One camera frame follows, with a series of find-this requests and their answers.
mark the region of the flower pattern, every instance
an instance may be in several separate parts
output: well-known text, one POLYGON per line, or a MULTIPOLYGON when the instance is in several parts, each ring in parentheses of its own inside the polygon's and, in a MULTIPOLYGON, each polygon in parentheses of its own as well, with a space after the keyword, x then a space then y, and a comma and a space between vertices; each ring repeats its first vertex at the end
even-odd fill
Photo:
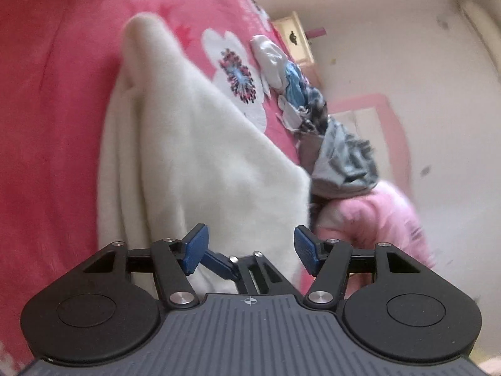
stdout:
POLYGON ((201 43, 216 69, 212 82, 264 133, 266 113, 261 75, 251 65, 245 47, 232 32, 226 31, 221 36, 213 29, 203 32, 201 43))
POLYGON ((266 11, 264 11, 257 3, 256 0, 249 0, 249 6, 252 8, 252 11, 256 13, 256 15, 261 20, 262 26, 268 32, 271 31, 270 25, 270 17, 266 11))

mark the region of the black circular pad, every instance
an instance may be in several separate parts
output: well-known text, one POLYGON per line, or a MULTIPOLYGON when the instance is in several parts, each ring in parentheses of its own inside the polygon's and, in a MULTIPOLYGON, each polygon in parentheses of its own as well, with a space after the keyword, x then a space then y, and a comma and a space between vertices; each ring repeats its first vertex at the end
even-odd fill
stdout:
POLYGON ((342 318, 362 345, 411 363, 469 352, 482 326, 475 302, 432 271, 378 278, 346 301, 342 318))
POLYGON ((67 276, 34 296, 22 312, 24 336, 37 356, 69 365, 102 363, 139 347, 157 328, 157 302, 125 278, 67 276))
POLYGON ((78 328, 97 326, 109 320, 117 306, 111 298, 100 294, 80 294, 59 304, 59 319, 78 328))
POLYGON ((445 307, 433 297, 423 294, 403 294, 387 304, 388 314, 395 321, 409 326, 430 326, 442 320, 445 307))

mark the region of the pink fleece clothing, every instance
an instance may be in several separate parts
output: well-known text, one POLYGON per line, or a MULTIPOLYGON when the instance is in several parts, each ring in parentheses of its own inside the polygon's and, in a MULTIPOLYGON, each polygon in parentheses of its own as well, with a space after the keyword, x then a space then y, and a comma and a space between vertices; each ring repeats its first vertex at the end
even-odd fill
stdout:
MULTIPOLYGON (((389 242, 425 266, 433 267, 414 207, 404 194, 386 181, 380 181, 367 195, 329 202, 319 214, 315 234, 322 240, 348 241, 355 248, 374 248, 379 242, 389 242)), ((303 293, 312 280, 308 274, 303 275, 303 293)), ((370 275, 351 276, 346 297, 369 281, 370 275)))

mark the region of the white towel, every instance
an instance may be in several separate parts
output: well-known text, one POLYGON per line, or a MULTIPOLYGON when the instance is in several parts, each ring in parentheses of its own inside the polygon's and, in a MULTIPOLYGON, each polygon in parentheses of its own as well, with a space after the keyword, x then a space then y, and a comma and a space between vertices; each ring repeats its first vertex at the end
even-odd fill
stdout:
MULTIPOLYGON (((106 115, 98 182, 99 245, 129 248, 209 226, 211 250, 259 250, 294 281, 293 232, 307 224, 309 178, 182 52, 153 14, 132 18, 106 115)), ((228 291, 200 273, 198 293, 228 291)))

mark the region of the pink bedspread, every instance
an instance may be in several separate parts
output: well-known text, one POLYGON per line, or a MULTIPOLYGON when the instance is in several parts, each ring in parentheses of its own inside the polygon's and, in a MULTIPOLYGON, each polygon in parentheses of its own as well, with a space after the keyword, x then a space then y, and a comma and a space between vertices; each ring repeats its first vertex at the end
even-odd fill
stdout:
POLYGON ((0 0, 4 373, 31 359, 19 327, 26 301, 96 250, 101 129, 120 31, 141 11, 161 15, 188 57, 297 162, 251 56, 253 35, 276 40, 251 0, 0 0))

